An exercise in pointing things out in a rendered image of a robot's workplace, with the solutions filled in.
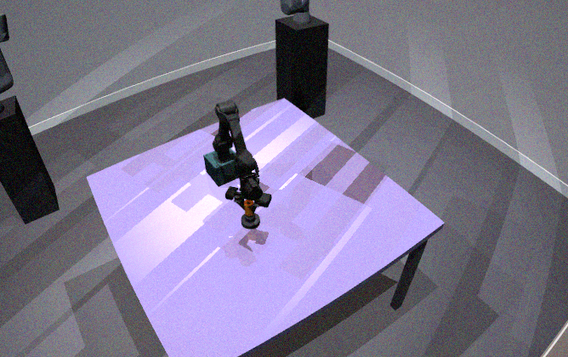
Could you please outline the orange cylinder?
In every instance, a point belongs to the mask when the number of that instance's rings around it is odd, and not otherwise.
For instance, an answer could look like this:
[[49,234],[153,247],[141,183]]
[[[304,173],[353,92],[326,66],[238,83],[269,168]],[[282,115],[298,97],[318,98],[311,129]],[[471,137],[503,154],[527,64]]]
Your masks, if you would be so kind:
[[245,200],[244,201],[244,212],[246,216],[253,216],[253,201]]

